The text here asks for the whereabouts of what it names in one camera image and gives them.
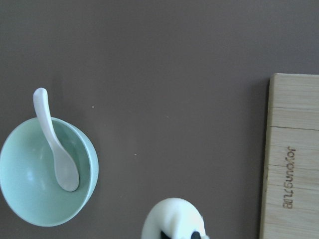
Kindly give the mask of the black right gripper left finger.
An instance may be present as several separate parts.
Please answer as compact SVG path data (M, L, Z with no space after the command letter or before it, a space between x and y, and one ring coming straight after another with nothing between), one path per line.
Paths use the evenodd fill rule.
M171 239L165 232L160 232L160 239Z

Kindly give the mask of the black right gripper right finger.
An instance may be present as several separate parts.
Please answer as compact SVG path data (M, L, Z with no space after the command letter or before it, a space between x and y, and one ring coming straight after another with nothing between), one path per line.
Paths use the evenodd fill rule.
M191 239L201 239L201 235L198 231L194 231L191 235Z

